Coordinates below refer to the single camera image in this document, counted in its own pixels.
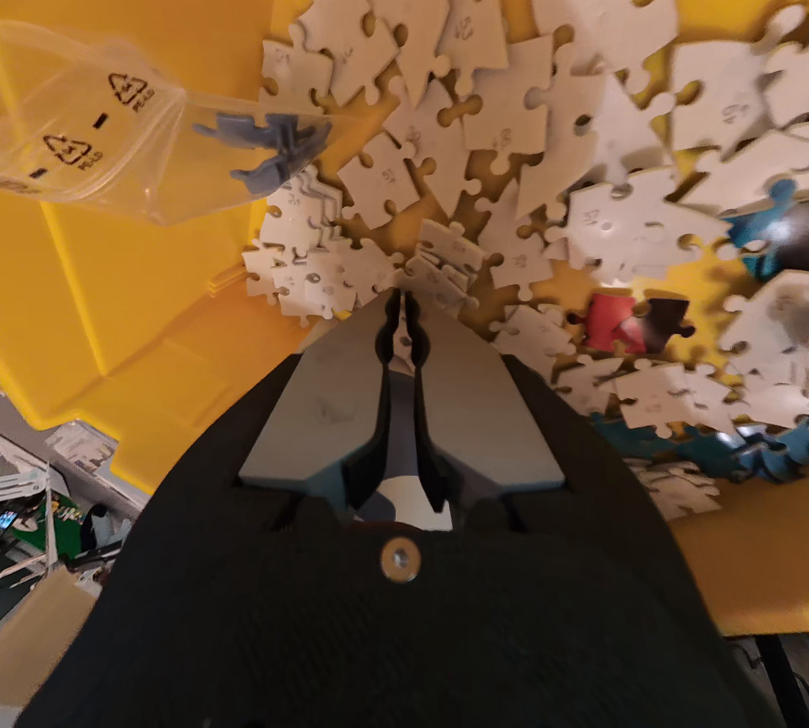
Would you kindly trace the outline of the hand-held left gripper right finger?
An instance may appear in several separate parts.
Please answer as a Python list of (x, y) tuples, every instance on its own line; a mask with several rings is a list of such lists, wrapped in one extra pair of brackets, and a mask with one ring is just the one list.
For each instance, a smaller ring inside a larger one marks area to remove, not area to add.
[(565, 475), (499, 352), (430, 298), (402, 292), (418, 475), (430, 506), (560, 489)]

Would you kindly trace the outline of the clear plastic zip bag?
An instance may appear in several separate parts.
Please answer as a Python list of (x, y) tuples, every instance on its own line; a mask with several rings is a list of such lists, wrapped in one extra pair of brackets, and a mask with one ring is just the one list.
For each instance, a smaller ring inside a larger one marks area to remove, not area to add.
[(162, 226), (249, 204), (231, 178), (272, 151), (229, 148), (198, 135), (217, 113), (300, 116), (305, 109), (201, 94), (161, 73), (137, 48), (87, 43), (21, 21), (2, 21), (2, 190), (91, 207)]

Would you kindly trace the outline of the grey plastic parts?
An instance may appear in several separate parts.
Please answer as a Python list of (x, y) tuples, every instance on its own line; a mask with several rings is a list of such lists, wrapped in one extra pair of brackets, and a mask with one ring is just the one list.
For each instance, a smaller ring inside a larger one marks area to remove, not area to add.
[(326, 148), (332, 132), (329, 120), (300, 126), (300, 116), (269, 113), (260, 126), (252, 116), (217, 113), (214, 127), (193, 124), (195, 133), (229, 148), (272, 151), (251, 169), (232, 169), (230, 177), (253, 196), (270, 196), (308, 167)]

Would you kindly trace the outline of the red black puzzle piece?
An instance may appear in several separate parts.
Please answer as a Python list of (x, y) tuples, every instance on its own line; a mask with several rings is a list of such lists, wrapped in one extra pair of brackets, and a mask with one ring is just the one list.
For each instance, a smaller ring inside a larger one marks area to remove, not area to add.
[(597, 352), (614, 352), (622, 345), (629, 355), (653, 356), (665, 352), (671, 338), (691, 338), (695, 327), (686, 321), (689, 301), (652, 297), (639, 301), (631, 296), (594, 293), (583, 316), (569, 315), (569, 322), (583, 327), (581, 346)]

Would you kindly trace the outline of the yellow plastic bin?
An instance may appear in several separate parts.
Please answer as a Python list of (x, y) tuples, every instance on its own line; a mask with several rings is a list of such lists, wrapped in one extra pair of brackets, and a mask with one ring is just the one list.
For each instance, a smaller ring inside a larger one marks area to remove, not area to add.
[[(2, 0), (2, 19), (136, 45), (189, 89), (256, 93), (260, 42), (311, 0)], [(752, 37), (794, 0), (677, 0), (683, 33)], [(303, 333), (226, 281), (260, 206), (177, 227), (2, 192), (2, 387), (38, 430), (88, 419), (114, 468), (153, 491)], [(719, 628), (807, 631), (807, 482), (723, 486), (673, 525)]]

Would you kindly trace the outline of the pile of white puzzle pieces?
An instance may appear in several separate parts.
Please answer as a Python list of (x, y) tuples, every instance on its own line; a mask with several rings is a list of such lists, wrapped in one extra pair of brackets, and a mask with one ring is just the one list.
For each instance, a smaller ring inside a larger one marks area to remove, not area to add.
[[(807, 335), (777, 301), (807, 271), (761, 284), (744, 267), (725, 221), (769, 207), (787, 177), (807, 199), (807, 45), (785, 38), (807, 0), (770, 16), (752, 42), (677, 43), (672, 92), (645, 106), (646, 60), (679, 31), (676, 0), (531, 0), (538, 36), (491, 42), (465, 93), (480, 108), (448, 126), (441, 81), (416, 91), (409, 71), (389, 83), (397, 107), (383, 132), (339, 171), (351, 204), (338, 211), (368, 228), (392, 220), (416, 192), (405, 161), (425, 177), (450, 224), (426, 219), (407, 262), (370, 239), (350, 247), (334, 216), (315, 213), (327, 186), (315, 167), (267, 199), (244, 252), (246, 289), (307, 326), (350, 314), (395, 285), (421, 291), (457, 316), (491, 257), (492, 287), (520, 302), (490, 326), (492, 346), (515, 357), (622, 451), (668, 519), (718, 508), (711, 478), (778, 484), (807, 469)], [(664, 353), (581, 346), (594, 293), (689, 301), (691, 338)]]

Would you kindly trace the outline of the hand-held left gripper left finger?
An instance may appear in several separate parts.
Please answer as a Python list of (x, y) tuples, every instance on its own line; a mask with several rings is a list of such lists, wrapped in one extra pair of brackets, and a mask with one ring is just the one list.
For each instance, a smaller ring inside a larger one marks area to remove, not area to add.
[(401, 292), (390, 288), (298, 355), (239, 471), (243, 484), (359, 510), (385, 475), (390, 363)]

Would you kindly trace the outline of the cardboard box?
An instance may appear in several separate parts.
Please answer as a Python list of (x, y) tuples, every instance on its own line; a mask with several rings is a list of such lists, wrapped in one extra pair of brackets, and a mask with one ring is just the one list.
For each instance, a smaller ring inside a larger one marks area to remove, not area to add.
[(46, 682), (96, 601), (62, 569), (40, 580), (2, 621), (2, 720), (18, 713)]

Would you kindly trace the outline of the blue puzzle piece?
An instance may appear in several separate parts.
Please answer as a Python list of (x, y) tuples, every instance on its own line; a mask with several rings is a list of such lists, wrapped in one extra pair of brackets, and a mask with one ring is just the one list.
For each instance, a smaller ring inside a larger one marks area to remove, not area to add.
[(725, 218), (744, 267), (761, 284), (786, 270), (808, 271), (807, 199), (787, 177), (769, 187), (769, 199), (769, 207)]

